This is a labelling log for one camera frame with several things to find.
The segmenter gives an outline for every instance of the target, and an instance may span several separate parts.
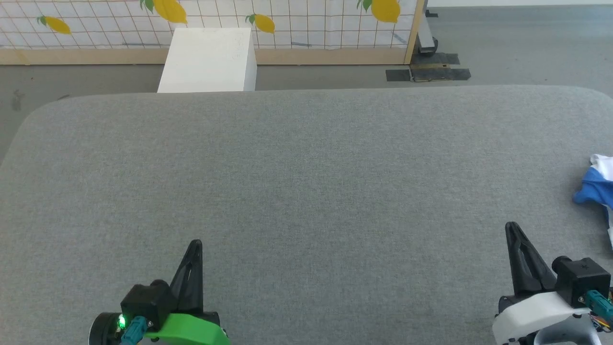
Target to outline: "lemon print curtain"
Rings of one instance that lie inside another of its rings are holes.
[[[259,49],[406,48],[417,0],[2,0],[8,48],[166,48],[175,28],[251,28]]]

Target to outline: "yellow lemon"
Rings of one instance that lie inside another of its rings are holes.
[[[160,17],[171,23],[188,23],[187,14],[177,0],[153,0],[153,6]]]
[[[397,0],[373,0],[373,16],[378,21],[397,23],[400,4]]]
[[[57,19],[55,17],[46,17],[42,15],[36,18],[36,21],[43,24],[44,26],[49,26],[49,28],[51,28],[57,33],[70,35],[70,27],[68,27],[68,25],[66,25],[66,23],[63,22],[61,19]]]
[[[263,14],[252,14],[246,16],[245,21],[247,21],[247,19],[251,22],[251,24],[255,23],[257,28],[263,32],[270,34],[275,33],[275,22],[269,17],[266,17]]]

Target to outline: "grid pattern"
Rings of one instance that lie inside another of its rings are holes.
[[[175,28],[251,27],[260,49],[406,47],[417,0],[400,0],[396,23],[378,21],[357,0],[179,0],[187,24],[171,23],[139,0],[0,0],[0,48],[166,48]],[[268,33],[245,16],[265,15]],[[37,21],[55,17],[70,28],[58,33]]]

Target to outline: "lemon decoration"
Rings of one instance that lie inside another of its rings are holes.
[[[400,4],[398,0],[358,0],[357,6],[364,7],[364,11],[372,6],[373,17],[378,21],[386,23],[397,23],[400,15]]]
[[[44,26],[48,26],[49,28],[51,28],[51,30],[57,33],[65,35],[71,34],[70,27],[68,27],[68,25],[66,25],[66,23],[63,22],[61,19],[41,15],[40,17],[36,18],[36,21],[43,24]]]
[[[177,0],[140,0],[140,8],[145,7],[153,13],[155,8],[160,17],[171,23],[188,23],[185,9]]]
[[[255,23],[256,27],[265,33],[275,33],[275,22],[263,14],[248,15],[245,17],[245,21],[247,20],[249,20],[251,24]]]

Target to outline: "green led light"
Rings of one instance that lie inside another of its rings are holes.
[[[126,329],[126,318],[123,317],[123,314],[119,315],[119,319],[117,319],[117,326],[122,330]]]

